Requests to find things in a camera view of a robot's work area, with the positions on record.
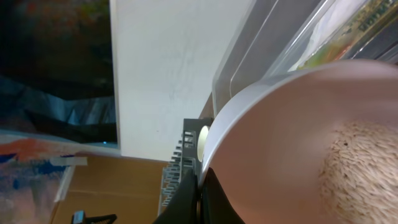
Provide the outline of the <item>pink bowl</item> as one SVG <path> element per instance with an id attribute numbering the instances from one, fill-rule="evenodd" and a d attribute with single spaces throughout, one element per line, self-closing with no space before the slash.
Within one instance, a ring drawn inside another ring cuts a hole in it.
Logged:
<path id="1" fill-rule="evenodd" d="M 246 223 L 320 223 L 321 161 L 333 130 L 356 119 L 397 126 L 395 65 L 340 60 L 263 78 L 216 115 L 201 172 Z"/>

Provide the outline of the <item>white plastic cup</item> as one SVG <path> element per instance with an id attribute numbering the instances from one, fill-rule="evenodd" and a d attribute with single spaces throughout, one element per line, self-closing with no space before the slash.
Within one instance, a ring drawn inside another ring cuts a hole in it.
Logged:
<path id="1" fill-rule="evenodd" d="M 200 162 L 203 161 L 203 156 L 204 156 L 204 148 L 205 148 L 205 143 L 207 139 L 207 135 L 209 132 L 209 127 L 208 126 L 203 126 L 200 130 L 200 133 L 198 135 L 198 141 L 197 141 L 197 158 Z"/>

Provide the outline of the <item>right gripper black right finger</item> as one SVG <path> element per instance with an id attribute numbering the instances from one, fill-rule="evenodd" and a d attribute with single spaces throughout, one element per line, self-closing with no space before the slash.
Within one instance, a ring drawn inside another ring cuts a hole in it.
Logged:
<path id="1" fill-rule="evenodd" d="M 244 224 L 230 204 L 212 168 L 206 173 L 201 194 L 202 224 Z"/>

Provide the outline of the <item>white napkin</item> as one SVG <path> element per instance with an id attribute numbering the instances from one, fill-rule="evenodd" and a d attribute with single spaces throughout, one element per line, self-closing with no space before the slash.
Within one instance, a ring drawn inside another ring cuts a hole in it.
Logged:
<path id="1" fill-rule="evenodd" d="M 342 26 L 367 0 L 336 0 L 316 24 L 305 51 L 309 56 Z"/>

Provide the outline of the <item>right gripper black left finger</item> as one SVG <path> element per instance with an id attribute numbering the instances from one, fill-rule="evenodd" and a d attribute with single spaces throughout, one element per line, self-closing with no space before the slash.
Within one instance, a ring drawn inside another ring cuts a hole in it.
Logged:
<path id="1" fill-rule="evenodd" d="M 198 184 L 195 171 L 190 169 L 182 179 L 166 209 L 153 224 L 196 224 Z"/>

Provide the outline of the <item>green yellow snack wrapper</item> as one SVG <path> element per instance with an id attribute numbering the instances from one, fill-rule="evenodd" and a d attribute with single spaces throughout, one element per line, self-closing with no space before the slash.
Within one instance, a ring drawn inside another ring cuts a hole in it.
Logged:
<path id="1" fill-rule="evenodd" d="M 358 7 L 348 12 L 343 23 L 318 43 L 307 48 L 292 70 L 312 68 L 357 55 L 381 31 L 397 18 L 397 0 L 357 1 Z"/>

